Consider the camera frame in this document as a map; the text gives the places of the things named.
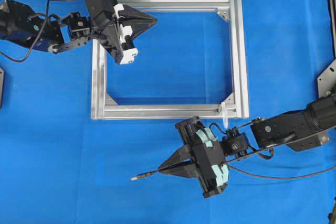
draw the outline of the gray metal bracket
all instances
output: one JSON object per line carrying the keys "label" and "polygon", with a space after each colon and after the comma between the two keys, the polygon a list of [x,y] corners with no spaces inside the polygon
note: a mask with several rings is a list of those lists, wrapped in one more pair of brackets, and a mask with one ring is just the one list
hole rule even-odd
{"label": "gray metal bracket", "polygon": [[[142,12],[216,13],[229,23],[232,93],[225,99],[228,118],[249,117],[242,0],[118,0]],[[174,119],[198,115],[222,118],[222,104],[118,105],[107,94],[107,56],[93,40],[91,118]]]}
{"label": "gray metal bracket", "polygon": [[334,60],[323,72],[317,77],[317,86],[319,97],[330,95],[331,89],[336,84],[336,60]]}

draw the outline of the blue cloth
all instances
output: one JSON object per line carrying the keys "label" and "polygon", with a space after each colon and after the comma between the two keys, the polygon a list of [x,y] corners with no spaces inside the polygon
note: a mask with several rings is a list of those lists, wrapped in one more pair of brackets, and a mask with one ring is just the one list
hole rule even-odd
{"label": "blue cloth", "polygon": [[[46,0],[17,1],[45,11]],[[50,9],[59,16],[77,10],[87,15],[83,1]],[[243,0],[243,10],[251,118],[304,108],[317,98],[316,77],[333,59],[327,0]],[[160,104],[214,103],[230,94],[227,24],[215,14],[153,15],[158,24],[134,41],[134,64],[116,66],[109,58],[111,96],[122,104]],[[26,53],[6,41],[0,50]],[[90,120],[91,51],[34,51],[23,64],[0,57],[0,223],[327,223],[333,172],[279,182],[231,170],[227,189],[210,199],[195,179],[131,182],[181,146],[178,120]],[[335,165],[330,134],[321,148],[280,147],[270,161],[251,157],[235,165],[274,176],[321,170]]]}

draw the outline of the metal plate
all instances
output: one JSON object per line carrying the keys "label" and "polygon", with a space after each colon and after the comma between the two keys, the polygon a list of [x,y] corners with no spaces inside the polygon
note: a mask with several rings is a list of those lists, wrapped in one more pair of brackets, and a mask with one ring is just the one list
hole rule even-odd
{"label": "metal plate", "polygon": [[317,78],[319,97],[325,97],[329,94],[336,84],[336,60],[334,60]]}

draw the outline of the screw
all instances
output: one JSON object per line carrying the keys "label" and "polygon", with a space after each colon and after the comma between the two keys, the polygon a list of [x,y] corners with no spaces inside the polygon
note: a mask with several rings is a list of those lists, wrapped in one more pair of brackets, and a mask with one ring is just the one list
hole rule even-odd
{"label": "screw", "polygon": [[323,136],[323,137],[321,138],[321,141],[322,141],[322,143],[327,142],[327,141],[329,141],[329,137],[327,137],[327,136]]}
{"label": "screw", "polygon": [[271,132],[271,130],[272,130],[272,129],[271,129],[271,127],[270,127],[270,126],[266,126],[266,127],[265,127],[265,131],[266,131],[266,132],[268,132],[268,133],[269,133],[269,132]]}
{"label": "screw", "polygon": [[233,150],[237,150],[239,148],[239,146],[238,146],[238,144],[233,144],[233,145],[231,145],[231,148]]}

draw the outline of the wire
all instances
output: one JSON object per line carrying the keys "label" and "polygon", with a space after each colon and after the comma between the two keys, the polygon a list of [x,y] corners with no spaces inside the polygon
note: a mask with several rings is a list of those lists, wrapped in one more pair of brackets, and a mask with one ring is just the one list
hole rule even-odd
{"label": "wire", "polygon": [[305,175],[301,175],[301,176],[295,176],[295,177],[274,177],[274,176],[265,176],[265,175],[258,175],[258,174],[249,173],[249,172],[246,172],[244,170],[238,169],[237,167],[234,167],[232,165],[227,165],[227,166],[230,167],[230,168],[232,168],[233,170],[236,170],[237,172],[244,173],[244,174],[246,174],[248,176],[252,176],[252,177],[256,177],[256,178],[282,179],[282,180],[301,179],[301,178],[312,177],[312,176],[319,175],[319,174],[322,174],[322,173],[326,173],[326,172],[328,172],[330,170],[336,169],[336,166],[332,166],[332,167],[330,167],[328,169],[320,170],[319,172],[305,174]]}
{"label": "wire", "polygon": [[[252,149],[252,151],[256,152],[257,149],[253,148],[251,145],[248,146],[249,148]],[[263,159],[266,159],[266,160],[270,160],[273,156],[274,156],[274,149],[269,149],[269,156],[268,155],[264,155],[262,153],[258,153],[257,152],[257,155]]]}
{"label": "wire", "polygon": [[[329,127],[328,129],[326,129],[326,130],[324,130],[324,131],[327,131],[327,130],[330,130],[330,129],[333,129],[333,128],[334,128],[334,126]],[[246,154],[246,155],[244,155],[244,156],[240,156],[240,157],[236,157],[236,158],[227,160],[227,161],[223,162],[223,164],[224,164],[224,165],[227,165],[227,164],[232,163],[232,162],[234,162],[234,161],[238,161],[238,160],[241,160],[241,159],[246,159],[247,157],[250,157],[250,156],[252,156],[252,155],[258,154],[258,153],[263,152],[263,151],[268,151],[268,150],[270,150],[270,149],[272,149],[272,148],[279,147],[279,146],[283,146],[283,145],[285,145],[285,144],[296,143],[296,142],[305,140],[305,139],[307,139],[307,138],[310,138],[310,137],[312,137],[312,136],[316,136],[316,135],[318,135],[318,134],[320,134],[321,132],[324,132],[324,131],[315,132],[315,133],[313,133],[313,134],[310,134],[310,135],[308,135],[308,136],[305,136],[305,137],[302,137],[302,138],[298,138],[298,139],[295,139],[295,140],[291,140],[293,137],[295,137],[295,135],[294,135],[294,134],[290,134],[289,136],[287,136],[287,137],[289,138],[289,140],[288,140],[287,142],[283,142],[283,143],[279,143],[279,144],[274,144],[274,145],[271,145],[271,146],[269,146],[269,147],[264,147],[264,148],[258,149],[257,151],[248,153],[248,154]]]}
{"label": "wire", "polygon": [[44,13],[34,13],[34,14],[31,14],[27,17],[27,19],[32,19],[32,18],[36,18],[38,16],[43,16],[43,17],[46,17],[46,15]]}
{"label": "wire", "polygon": [[214,132],[213,132],[212,129],[211,129],[211,126],[213,126],[213,125],[216,126],[216,127],[219,129],[220,132],[222,132],[223,134],[227,135],[226,132],[223,131],[222,128],[218,125],[218,123],[211,123],[211,124],[209,125],[209,129],[211,130],[212,134],[214,134]]}
{"label": "wire", "polygon": [[[73,1],[77,1],[77,0],[48,0],[48,1],[47,1],[47,7],[46,7],[46,13],[45,13],[45,14],[42,14],[41,16],[48,17],[50,2],[73,2]],[[30,46],[30,48],[29,48],[29,50],[28,50],[26,56],[25,56],[23,59],[21,59],[21,60],[13,59],[13,58],[11,58],[10,56],[8,56],[7,54],[5,54],[4,52],[1,52],[1,51],[0,51],[0,55],[6,57],[7,59],[9,59],[9,60],[11,60],[11,61],[13,61],[13,62],[16,62],[16,63],[24,62],[26,59],[28,59],[28,57],[29,57],[29,55],[30,55],[30,53],[31,53],[31,51],[32,51],[32,49],[33,49],[33,47],[35,47],[35,44],[36,44],[36,43],[38,42],[38,40],[40,39],[40,36],[41,36],[41,34],[42,34],[42,32],[43,32],[43,30],[44,30],[46,24],[47,24],[48,19],[49,19],[49,17],[48,17],[48,18],[45,18],[45,19],[43,20],[43,23],[42,23],[42,26],[41,26],[40,31],[38,32],[38,34],[37,34],[37,36],[36,36],[34,42],[33,42],[32,45]]]}

